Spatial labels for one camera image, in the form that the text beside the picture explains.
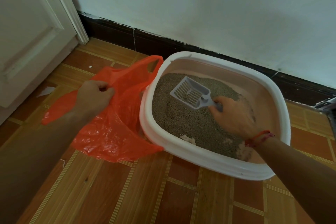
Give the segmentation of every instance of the white litter box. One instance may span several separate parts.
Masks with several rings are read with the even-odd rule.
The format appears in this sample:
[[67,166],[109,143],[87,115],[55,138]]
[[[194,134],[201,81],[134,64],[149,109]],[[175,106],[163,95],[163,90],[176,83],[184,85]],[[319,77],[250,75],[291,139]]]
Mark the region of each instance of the white litter box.
[[246,180],[265,180],[274,172],[256,151],[248,162],[226,157],[192,145],[163,130],[152,115],[155,87],[166,73],[185,73],[224,82],[242,94],[254,110],[257,125],[269,129],[277,138],[290,144],[290,122],[285,100],[276,84],[253,69],[195,52],[178,52],[168,57],[156,78],[143,94],[140,124],[147,138],[165,151],[210,170]]

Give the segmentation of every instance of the white wall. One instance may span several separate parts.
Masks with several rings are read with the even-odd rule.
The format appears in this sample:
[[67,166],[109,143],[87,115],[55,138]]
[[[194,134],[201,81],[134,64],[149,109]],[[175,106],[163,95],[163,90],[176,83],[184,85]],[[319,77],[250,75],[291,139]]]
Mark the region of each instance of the white wall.
[[336,0],[73,1],[92,15],[336,88]]

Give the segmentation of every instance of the tile floor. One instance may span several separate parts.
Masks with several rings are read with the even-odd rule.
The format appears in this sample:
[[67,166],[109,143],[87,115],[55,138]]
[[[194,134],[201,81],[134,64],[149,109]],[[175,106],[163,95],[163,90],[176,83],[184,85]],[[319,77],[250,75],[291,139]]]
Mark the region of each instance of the tile floor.
[[[0,144],[39,128],[60,96],[103,66],[125,68],[146,55],[91,39],[78,46],[0,126]],[[37,97],[47,86],[49,95]],[[292,146],[336,170],[336,143],[325,115],[287,103]],[[133,163],[96,160],[71,147],[18,223],[298,223],[313,221],[275,176],[245,181],[160,152]]]

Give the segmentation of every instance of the litter box rim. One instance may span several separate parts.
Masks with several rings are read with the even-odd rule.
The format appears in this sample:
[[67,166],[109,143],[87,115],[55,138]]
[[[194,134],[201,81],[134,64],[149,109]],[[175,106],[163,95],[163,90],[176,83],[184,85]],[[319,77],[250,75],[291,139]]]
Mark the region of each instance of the litter box rim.
[[146,88],[141,100],[140,124],[147,138],[154,144],[163,146],[165,151],[175,156],[225,175],[246,180],[265,180],[274,176],[274,172],[267,164],[244,162],[192,145],[168,133],[156,123],[152,114],[154,90],[163,72],[172,61],[177,59],[195,60],[217,66],[247,76],[264,86],[271,94],[278,111],[280,140],[290,145],[290,121],[287,106],[280,89],[270,78],[248,67],[196,52],[177,52],[169,56],[161,65],[153,82]]

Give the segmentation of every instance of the bracelet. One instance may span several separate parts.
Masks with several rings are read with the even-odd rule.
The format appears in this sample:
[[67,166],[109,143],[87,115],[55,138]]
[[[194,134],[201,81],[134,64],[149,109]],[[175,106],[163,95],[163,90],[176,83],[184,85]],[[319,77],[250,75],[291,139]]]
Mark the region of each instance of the bracelet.
[[[265,134],[267,134],[267,135],[264,136],[258,143],[255,142],[255,139],[257,139],[259,136],[265,135]],[[261,144],[262,142],[266,141],[267,138],[274,137],[274,136],[275,135],[273,133],[271,133],[271,131],[269,131],[269,130],[263,130],[258,135],[254,136],[252,138],[246,139],[245,140],[245,146],[246,147],[252,147],[252,148],[256,147],[259,144]]]

